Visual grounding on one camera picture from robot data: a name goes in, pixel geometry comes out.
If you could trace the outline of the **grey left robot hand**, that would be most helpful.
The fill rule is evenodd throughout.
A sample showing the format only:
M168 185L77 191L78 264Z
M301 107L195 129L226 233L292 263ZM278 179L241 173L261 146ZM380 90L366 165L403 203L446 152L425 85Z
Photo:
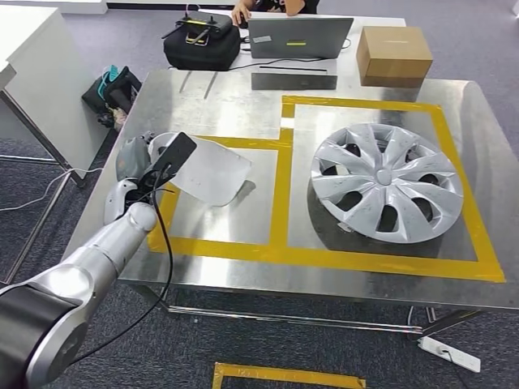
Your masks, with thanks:
M154 133L147 131L125 142L116 156L115 168L117 180L141 180L151 166L148 147L154 137Z

